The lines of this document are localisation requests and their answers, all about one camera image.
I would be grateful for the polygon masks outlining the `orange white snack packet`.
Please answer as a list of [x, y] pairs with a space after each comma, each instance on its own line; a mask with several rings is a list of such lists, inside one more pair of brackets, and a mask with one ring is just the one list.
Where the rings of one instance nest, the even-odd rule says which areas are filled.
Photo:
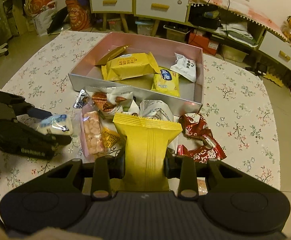
[[102, 139], [105, 147], [105, 154], [116, 154], [121, 149], [121, 137], [120, 135], [107, 128], [102, 128]]

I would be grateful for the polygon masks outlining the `pink candy bar packet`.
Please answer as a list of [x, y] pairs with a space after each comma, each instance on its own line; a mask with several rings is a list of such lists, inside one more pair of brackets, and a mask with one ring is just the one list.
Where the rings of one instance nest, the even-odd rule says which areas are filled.
[[82, 108], [80, 125], [81, 146], [86, 160], [93, 163], [97, 158], [107, 155], [98, 109], [92, 103]]

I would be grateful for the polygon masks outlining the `red candy wrapper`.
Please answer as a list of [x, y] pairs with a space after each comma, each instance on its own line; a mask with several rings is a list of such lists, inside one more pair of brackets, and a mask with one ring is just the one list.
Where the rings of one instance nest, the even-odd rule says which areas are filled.
[[182, 126], [182, 133], [194, 139], [213, 139], [212, 131], [205, 118], [200, 113], [186, 113], [179, 117], [178, 122]]
[[219, 143], [211, 137], [203, 138], [203, 145], [194, 150], [188, 150], [186, 146], [177, 147], [177, 155], [192, 158], [195, 162], [205, 164], [209, 159], [223, 160], [227, 156]]

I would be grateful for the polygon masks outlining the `white and blue snack packet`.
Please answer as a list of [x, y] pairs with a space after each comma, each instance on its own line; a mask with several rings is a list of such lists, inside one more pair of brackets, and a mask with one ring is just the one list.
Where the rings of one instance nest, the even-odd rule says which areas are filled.
[[57, 114], [41, 120], [35, 129], [42, 134], [72, 135], [72, 120], [67, 114]]

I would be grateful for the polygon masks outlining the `tall yellow snack packet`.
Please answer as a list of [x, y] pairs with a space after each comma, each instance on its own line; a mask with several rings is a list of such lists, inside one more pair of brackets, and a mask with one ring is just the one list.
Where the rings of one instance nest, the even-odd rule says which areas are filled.
[[182, 132], [177, 122], [117, 113], [113, 122], [126, 138], [124, 191], [168, 191], [164, 175], [167, 146]]

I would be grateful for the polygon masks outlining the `silver blue truffle chocolate packet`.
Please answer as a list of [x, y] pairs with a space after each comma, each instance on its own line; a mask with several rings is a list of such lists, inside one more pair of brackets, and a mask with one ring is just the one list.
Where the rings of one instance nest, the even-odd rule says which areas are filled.
[[86, 92], [86, 90], [81, 89], [81, 91], [77, 95], [75, 103], [73, 104], [73, 108], [82, 109], [88, 103], [89, 100], [90, 100], [89, 94]]

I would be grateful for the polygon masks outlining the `white printed snack packet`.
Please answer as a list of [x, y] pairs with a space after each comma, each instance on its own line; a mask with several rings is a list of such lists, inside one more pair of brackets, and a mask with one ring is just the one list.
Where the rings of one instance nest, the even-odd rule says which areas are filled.
[[142, 100], [139, 116], [162, 121], [174, 121], [173, 113], [162, 100]]

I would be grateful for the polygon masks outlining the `pecan nut white packet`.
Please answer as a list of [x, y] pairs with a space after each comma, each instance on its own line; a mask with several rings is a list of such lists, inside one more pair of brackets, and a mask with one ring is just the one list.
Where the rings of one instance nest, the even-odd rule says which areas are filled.
[[104, 119], [113, 119], [116, 113], [138, 116], [140, 109], [131, 87], [85, 87]]

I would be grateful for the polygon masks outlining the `pink and silver cardboard box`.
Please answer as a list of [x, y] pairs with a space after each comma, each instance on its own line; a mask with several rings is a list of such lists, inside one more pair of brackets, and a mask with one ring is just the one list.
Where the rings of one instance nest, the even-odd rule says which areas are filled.
[[201, 48], [151, 36], [108, 33], [69, 72], [74, 90], [126, 86], [137, 103], [162, 100], [197, 113], [203, 100]]

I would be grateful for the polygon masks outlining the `floral tablecloth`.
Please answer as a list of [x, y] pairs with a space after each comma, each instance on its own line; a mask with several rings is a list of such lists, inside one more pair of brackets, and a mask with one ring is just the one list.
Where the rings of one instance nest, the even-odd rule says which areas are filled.
[[[52, 113], [73, 115], [77, 92], [68, 74], [102, 38], [101, 33], [64, 31], [47, 44], [40, 44], [37, 36], [18, 42], [21, 52], [33, 49], [34, 55], [0, 89]], [[226, 163], [279, 188], [277, 127], [264, 83], [209, 55], [203, 56], [203, 69], [201, 114], [225, 151]], [[72, 158], [83, 158], [79, 135], [79, 125], [75, 125], [71, 144], [51, 160], [0, 153], [0, 201], [29, 180]]]

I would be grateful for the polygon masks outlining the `small yellow chips packet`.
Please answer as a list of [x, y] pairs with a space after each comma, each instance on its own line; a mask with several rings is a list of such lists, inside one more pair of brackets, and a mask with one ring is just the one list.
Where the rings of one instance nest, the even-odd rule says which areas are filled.
[[160, 67], [160, 72], [154, 74], [151, 91], [179, 98], [179, 74]]

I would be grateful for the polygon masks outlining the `white snack packet in box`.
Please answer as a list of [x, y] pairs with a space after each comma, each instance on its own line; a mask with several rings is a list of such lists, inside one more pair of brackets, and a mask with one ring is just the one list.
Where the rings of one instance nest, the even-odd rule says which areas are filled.
[[184, 55], [175, 53], [176, 61], [170, 70], [182, 75], [190, 82], [196, 82], [196, 62], [186, 58]]

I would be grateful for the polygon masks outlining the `large yellow biscuit packet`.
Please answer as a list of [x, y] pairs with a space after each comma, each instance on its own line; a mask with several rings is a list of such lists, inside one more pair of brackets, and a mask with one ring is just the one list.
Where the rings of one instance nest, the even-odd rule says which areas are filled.
[[101, 67], [102, 77], [106, 81], [121, 81], [160, 72], [153, 54], [133, 53], [112, 59]]

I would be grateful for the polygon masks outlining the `orange cartoon bag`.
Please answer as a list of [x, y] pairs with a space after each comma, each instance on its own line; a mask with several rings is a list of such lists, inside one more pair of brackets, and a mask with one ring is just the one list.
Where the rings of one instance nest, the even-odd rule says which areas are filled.
[[65, 3], [73, 31], [85, 30], [92, 26], [91, 12], [87, 5], [82, 6], [78, 0], [66, 0]]

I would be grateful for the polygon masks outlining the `gold foil packet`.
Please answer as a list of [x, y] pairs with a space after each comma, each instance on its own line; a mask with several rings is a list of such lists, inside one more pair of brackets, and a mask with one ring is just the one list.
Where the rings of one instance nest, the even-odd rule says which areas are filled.
[[114, 48], [113, 50], [109, 51], [105, 56], [103, 56], [95, 65], [96, 66], [106, 65], [108, 61], [118, 57], [123, 52], [125, 52], [128, 47], [129, 45], [119, 46], [117, 48]]

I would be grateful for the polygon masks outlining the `red storage box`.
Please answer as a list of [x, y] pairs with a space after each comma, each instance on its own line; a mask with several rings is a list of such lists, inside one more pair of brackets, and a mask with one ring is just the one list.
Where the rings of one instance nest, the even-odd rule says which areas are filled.
[[216, 55], [219, 47], [218, 42], [211, 41], [208, 37], [196, 35], [195, 33], [190, 33], [188, 44], [199, 47], [204, 53], [213, 56]]

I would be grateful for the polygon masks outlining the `left white drawer cabinet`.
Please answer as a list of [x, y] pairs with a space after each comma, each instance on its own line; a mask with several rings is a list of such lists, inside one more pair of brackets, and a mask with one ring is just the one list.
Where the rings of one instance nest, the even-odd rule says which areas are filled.
[[91, 12], [134, 13], [134, 0], [90, 0]]

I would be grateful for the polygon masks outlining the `white drawer cabinet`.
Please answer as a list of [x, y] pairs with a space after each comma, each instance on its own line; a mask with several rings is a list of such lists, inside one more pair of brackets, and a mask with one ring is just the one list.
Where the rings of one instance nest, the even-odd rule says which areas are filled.
[[284, 42], [271, 32], [265, 31], [258, 49], [291, 70], [291, 46], [288, 42]]
[[135, 0], [135, 15], [173, 22], [186, 22], [189, 0]]
[[90, 0], [91, 12], [134, 13], [134, 0]]

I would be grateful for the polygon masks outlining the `right white drawer cabinet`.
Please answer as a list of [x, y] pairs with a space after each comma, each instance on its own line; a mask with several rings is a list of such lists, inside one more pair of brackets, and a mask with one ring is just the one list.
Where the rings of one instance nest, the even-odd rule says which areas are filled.
[[291, 46], [288, 42], [284, 42], [271, 32], [265, 31], [258, 49], [291, 70]]

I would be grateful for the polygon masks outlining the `middle white drawer cabinet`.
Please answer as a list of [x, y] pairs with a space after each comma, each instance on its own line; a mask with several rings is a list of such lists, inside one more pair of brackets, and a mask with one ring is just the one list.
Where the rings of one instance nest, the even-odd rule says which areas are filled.
[[186, 22], [189, 0], [135, 0], [135, 15], [173, 22]]

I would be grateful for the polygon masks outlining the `pink cloth on shelf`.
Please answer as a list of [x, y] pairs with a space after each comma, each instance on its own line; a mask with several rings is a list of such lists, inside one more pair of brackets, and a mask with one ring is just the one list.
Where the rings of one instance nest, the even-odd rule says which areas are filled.
[[228, 9], [230, 12], [233, 12], [243, 18], [247, 18], [252, 22], [256, 22], [262, 26], [264, 26], [268, 31], [274, 33], [285, 42], [288, 39], [282, 33], [280, 27], [267, 15], [265, 15], [261, 10], [256, 9], [249, 5], [248, 2], [244, 0], [189, 0], [190, 3], [196, 4], [211, 4], [217, 5], [222, 9]]

